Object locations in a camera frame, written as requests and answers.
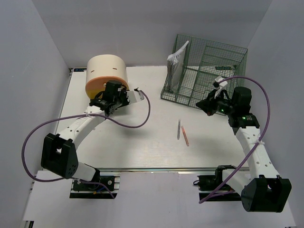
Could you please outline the cream round drawer box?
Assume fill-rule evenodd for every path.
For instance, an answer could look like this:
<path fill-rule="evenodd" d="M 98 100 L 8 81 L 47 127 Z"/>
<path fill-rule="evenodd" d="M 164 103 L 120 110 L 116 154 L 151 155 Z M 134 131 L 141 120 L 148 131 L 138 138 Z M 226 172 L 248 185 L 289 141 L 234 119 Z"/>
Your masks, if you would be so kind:
<path fill-rule="evenodd" d="M 110 80 L 121 82 L 127 89 L 126 64 L 115 55 L 98 55 L 87 63 L 85 92 L 89 99 L 105 90 L 106 83 Z"/>

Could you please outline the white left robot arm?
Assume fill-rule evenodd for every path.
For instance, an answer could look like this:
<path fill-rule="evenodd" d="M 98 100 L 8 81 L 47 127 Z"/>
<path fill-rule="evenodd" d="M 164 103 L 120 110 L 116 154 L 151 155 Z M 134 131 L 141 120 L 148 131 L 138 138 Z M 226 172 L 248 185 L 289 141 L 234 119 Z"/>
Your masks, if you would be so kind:
<path fill-rule="evenodd" d="M 110 80 L 105 90 L 91 100 L 84 115 L 60 133 L 48 134 L 43 142 L 41 166 L 64 179 L 80 179 L 91 190 L 100 185 L 99 171 L 78 161 L 80 143 L 116 109 L 128 105 L 127 89 L 121 82 Z"/>

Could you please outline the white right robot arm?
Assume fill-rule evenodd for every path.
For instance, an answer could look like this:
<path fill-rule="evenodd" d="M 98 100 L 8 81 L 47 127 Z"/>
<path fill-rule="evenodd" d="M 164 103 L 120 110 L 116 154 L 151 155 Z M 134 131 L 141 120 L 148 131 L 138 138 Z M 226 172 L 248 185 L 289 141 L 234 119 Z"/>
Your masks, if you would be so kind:
<path fill-rule="evenodd" d="M 239 167 L 218 166 L 214 178 L 216 190 L 224 190 L 229 186 L 240 196 L 247 212 L 282 212 L 292 185 L 289 179 L 282 178 L 274 168 L 260 139 L 260 125 L 250 112 L 251 90 L 235 87 L 231 98 L 224 97 L 227 95 L 226 90 L 222 90 L 219 95 L 216 95 L 217 92 L 214 89 L 196 106 L 208 116 L 216 112 L 228 116 L 228 124 L 245 154 L 250 178 L 242 174 Z"/>

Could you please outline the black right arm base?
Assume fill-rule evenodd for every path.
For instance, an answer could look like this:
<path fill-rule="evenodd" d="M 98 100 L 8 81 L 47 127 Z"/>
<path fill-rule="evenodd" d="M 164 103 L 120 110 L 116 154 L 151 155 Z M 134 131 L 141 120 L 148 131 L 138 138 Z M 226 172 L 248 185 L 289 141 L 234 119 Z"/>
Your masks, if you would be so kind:
<path fill-rule="evenodd" d="M 215 175 L 200 175 L 197 176 L 197 180 L 193 182 L 193 185 L 199 189 L 199 199 L 203 199 L 208 196 L 218 185 L 216 183 Z M 211 202 L 222 201 L 241 201 L 241 197 L 233 192 L 227 195 L 219 195 L 208 199 Z"/>

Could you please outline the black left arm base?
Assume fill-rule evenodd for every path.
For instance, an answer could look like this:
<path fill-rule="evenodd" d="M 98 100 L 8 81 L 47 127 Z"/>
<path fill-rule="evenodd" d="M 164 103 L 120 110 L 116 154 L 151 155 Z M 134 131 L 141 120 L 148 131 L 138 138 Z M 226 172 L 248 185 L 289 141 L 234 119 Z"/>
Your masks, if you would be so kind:
<path fill-rule="evenodd" d="M 74 180 L 71 185 L 69 197 L 71 199 L 111 199 L 118 193 L 120 176 L 105 174 L 99 177 L 101 184 L 86 184 Z"/>

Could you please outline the grey white manual booklet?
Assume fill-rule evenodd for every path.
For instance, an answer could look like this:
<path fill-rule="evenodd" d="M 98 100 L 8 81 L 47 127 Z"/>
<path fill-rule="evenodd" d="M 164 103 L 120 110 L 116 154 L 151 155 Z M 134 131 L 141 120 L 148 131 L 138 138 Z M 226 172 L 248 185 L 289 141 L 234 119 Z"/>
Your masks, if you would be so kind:
<path fill-rule="evenodd" d="M 174 92 L 180 82 L 182 75 L 185 54 L 188 48 L 189 41 L 175 53 L 167 57 L 167 91 Z"/>

